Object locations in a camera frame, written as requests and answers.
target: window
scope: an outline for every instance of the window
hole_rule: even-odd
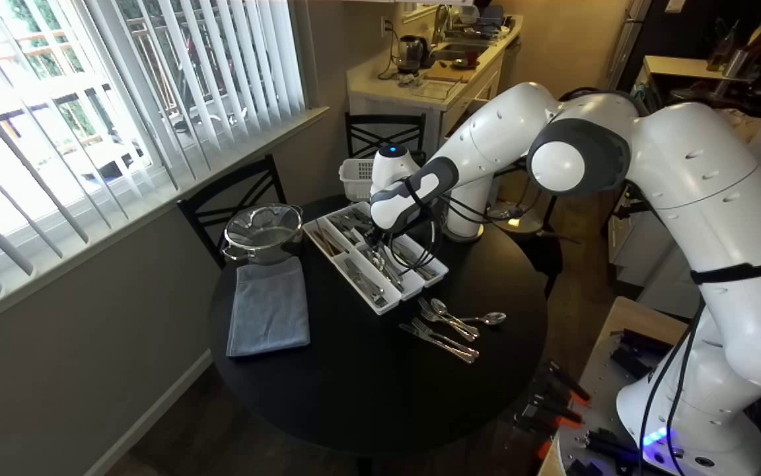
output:
[[[306,115],[289,0],[0,0],[0,299]]]

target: white cutlery tray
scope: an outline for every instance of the white cutlery tray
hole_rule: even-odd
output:
[[[425,248],[417,240],[413,240],[410,236],[400,236],[388,246],[397,248],[400,254],[405,254],[410,265],[413,262],[425,262],[425,265],[417,270],[407,270],[405,265],[385,258],[385,265],[393,267],[393,275],[400,275],[400,287],[397,287],[393,279],[388,275],[382,275],[382,270],[377,270],[365,257],[370,251],[370,244],[365,240],[365,236],[356,226],[343,230],[341,217],[347,217],[347,214],[361,214],[365,218],[370,218],[370,205],[359,201],[359,203],[349,203],[343,208],[335,208],[330,214],[322,214],[312,222],[303,222],[303,233],[328,257],[328,262],[332,262],[332,267],[341,271],[341,277],[361,296],[361,302],[374,315],[385,315],[388,310],[400,307],[402,302],[410,302],[423,287],[431,287],[433,282],[438,282],[448,271],[448,267],[441,265],[435,257],[425,254]],[[351,262],[365,279],[370,279],[372,285],[380,287],[382,302],[372,299],[367,285],[356,282],[361,277],[355,277],[355,267],[349,270],[347,262]]]

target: round table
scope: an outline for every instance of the round table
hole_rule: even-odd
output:
[[[493,226],[467,246],[438,244],[448,275],[423,296],[441,296],[458,315],[505,310],[483,328],[466,364],[400,329],[417,315],[405,302],[372,315],[332,265],[306,240],[299,248],[312,344],[260,357],[225,357],[236,267],[225,267],[212,304],[216,373],[252,411],[314,445],[351,454],[405,454],[444,446],[491,422],[534,378],[548,332],[544,279]]]

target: chair back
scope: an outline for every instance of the chair back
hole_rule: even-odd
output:
[[[271,152],[245,162],[237,169],[216,176],[180,203],[197,240],[225,267],[223,240],[225,224],[245,205],[285,203],[281,173]]]
[[[370,158],[382,142],[400,142],[419,164],[425,155],[425,113],[347,113],[349,155]]]

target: light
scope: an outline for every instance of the light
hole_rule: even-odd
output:
[[[657,430],[653,430],[653,433],[647,433],[644,441],[641,441],[641,446],[653,446],[653,445],[664,441],[665,433],[669,433],[665,425],[657,429]]]

